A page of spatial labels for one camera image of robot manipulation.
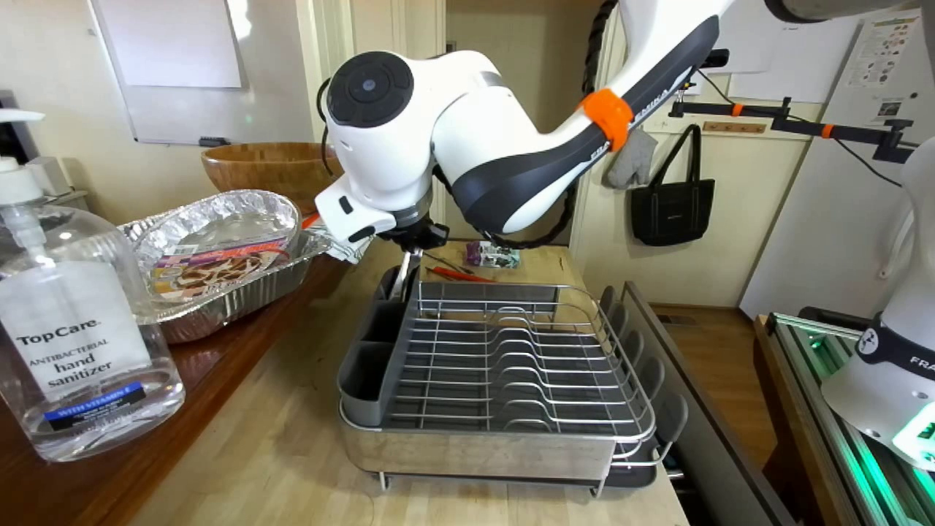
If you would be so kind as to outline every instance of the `kitchen counter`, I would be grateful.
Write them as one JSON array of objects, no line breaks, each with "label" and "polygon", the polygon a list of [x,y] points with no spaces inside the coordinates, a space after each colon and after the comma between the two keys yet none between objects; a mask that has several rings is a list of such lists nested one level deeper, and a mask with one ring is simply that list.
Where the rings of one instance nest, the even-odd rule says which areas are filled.
[{"label": "kitchen counter", "polygon": [[44,464],[0,404],[0,522],[125,522],[255,361],[289,332],[302,306],[311,297],[331,294],[342,272],[342,262],[320,256],[298,291],[212,338],[177,344],[174,355],[188,386],[184,405],[159,429],[111,453],[73,464]]},{"label": "kitchen counter", "polygon": [[[331,297],[302,304],[296,329],[255,364],[136,522],[686,522],[665,472],[599,499],[584,484],[416,475],[391,475],[380,493],[342,450],[337,369],[394,262],[399,249],[375,244]],[[581,284],[564,249],[523,250],[517,272],[492,277]]]}]

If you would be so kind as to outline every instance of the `dish rack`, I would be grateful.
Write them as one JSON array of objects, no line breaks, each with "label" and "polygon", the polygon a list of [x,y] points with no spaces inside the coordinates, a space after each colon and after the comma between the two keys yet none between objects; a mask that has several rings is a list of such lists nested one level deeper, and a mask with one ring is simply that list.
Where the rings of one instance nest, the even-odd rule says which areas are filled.
[{"label": "dish rack", "polygon": [[339,372],[352,462],[380,475],[656,480],[656,410],[574,287],[416,279],[375,300]]}]

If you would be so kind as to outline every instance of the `stainless steel tray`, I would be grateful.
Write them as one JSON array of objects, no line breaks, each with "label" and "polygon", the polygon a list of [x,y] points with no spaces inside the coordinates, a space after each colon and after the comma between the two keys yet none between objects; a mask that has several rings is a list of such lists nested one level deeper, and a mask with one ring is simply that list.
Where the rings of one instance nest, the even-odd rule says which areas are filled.
[{"label": "stainless steel tray", "polygon": [[166,255],[203,250],[244,240],[285,240],[285,255],[263,272],[218,287],[194,300],[162,300],[156,322],[166,341],[197,341],[298,290],[324,244],[305,233],[289,198],[263,189],[220,192],[159,217],[120,225],[152,272]]},{"label": "stainless steel tray", "polygon": [[621,338],[581,290],[416,284],[339,372],[362,469],[602,484],[656,436]]}]

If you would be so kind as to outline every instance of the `food in tray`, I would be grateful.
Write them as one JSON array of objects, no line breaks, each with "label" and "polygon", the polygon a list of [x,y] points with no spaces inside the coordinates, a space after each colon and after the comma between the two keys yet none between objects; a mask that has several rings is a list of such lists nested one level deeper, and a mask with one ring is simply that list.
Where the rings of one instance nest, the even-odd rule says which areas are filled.
[{"label": "food in tray", "polygon": [[152,268],[152,290],[166,300],[194,300],[253,279],[285,255],[282,240],[226,244],[188,256],[166,256]]}]

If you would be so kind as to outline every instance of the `black bag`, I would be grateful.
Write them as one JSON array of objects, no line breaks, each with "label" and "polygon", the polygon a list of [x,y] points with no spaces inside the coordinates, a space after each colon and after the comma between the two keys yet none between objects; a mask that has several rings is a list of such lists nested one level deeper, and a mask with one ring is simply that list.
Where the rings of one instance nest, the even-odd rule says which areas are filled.
[{"label": "black bag", "polygon": [[[682,183],[665,183],[669,164],[692,136],[691,174]],[[703,180],[703,129],[691,125],[667,161],[653,174],[650,187],[629,189],[635,237],[647,244],[678,244],[705,237],[714,202],[714,179]]]}]

